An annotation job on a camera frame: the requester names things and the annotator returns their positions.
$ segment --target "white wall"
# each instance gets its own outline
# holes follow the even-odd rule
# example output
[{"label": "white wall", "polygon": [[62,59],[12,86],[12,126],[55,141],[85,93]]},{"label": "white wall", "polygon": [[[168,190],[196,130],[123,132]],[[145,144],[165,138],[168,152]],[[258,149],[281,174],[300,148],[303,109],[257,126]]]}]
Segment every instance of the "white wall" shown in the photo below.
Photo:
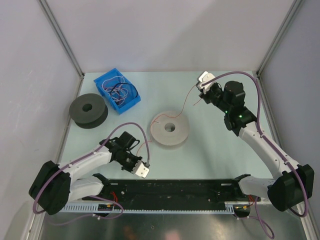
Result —
[{"label": "white wall", "polygon": [[262,80],[283,147],[315,171],[310,199],[320,224],[320,1],[307,0],[289,28]]},{"label": "white wall", "polygon": [[84,72],[256,70],[294,0],[48,0]]},{"label": "white wall", "polygon": [[[29,188],[54,160],[80,81],[36,0],[0,8],[0,239],[32,212]],[[13,227],[7,239],[24,229]]]}]

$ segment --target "center hole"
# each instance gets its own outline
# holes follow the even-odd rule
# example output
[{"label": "center hole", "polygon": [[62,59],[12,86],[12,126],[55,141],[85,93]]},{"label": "center hole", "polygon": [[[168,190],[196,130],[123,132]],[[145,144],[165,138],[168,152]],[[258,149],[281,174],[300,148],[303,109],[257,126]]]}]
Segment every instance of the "center hole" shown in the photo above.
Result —
[{"label": "center hole", "polygon": [[84,105],[84,106],[82,107],[82,110],[83,110],[84,112],[89,112],[91,109],[92,109],[92,105],[89,104],[89,103],[87,103],[86,105]]},{"label": "center hole", "polygon": [[173,123],[169,122],[169,123],[167,123],[167,124],[164,126],[164,129],[165,129],[167,132],[171,133],[171,132],[173,132],[173,131],[176,129],[176,126],[175,126]]}]

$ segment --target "black spool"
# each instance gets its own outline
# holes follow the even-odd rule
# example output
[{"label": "black spool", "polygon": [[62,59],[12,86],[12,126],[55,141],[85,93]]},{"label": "black spool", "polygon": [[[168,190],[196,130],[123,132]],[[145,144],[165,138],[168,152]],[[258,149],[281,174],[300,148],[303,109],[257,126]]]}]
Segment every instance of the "black spool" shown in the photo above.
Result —
[{"label": "black spool", "polygon": [[100,95],[87,93],[71,103],[69,115],[80,128],[93,129],[106,120],[108,108]]}]

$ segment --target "blue plastic tray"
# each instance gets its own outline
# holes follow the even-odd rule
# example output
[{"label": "blue plastic tray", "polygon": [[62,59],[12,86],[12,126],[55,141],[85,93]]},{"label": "blue plastic tray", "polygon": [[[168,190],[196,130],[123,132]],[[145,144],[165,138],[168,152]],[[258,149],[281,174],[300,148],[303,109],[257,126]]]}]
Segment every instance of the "blue plastic tray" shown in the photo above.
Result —
[{"label": "blue plastic tray", "polygon": [[[94,82],[99,93],[110,102],[113,109],[119,114],[122,114],[141,101],[140,95],[135,86],[116,68],[98,77]],[[116,94],[115,88],[120,85],[123,91]],[[122,99],[121,94],[126,94],[126,97],[124,100],[115,101],[111,97],[110,93],[113,94],[113,97],[116,96],[118,99]]]}]

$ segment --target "white spool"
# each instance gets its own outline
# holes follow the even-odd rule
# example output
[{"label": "white spool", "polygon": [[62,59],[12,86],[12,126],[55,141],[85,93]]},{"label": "white spool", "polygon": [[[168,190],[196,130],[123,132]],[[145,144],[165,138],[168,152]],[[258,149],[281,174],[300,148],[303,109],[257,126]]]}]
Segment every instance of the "white spool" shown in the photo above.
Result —
[{"label": "white spool", "polygon": [[178,114],[179,112],[176,111],[165,111],[154,117],[150,132],[156,142],[168,147],[178,146],[185,142],[189,135],[189,122],[183,114],[175,117]]}]

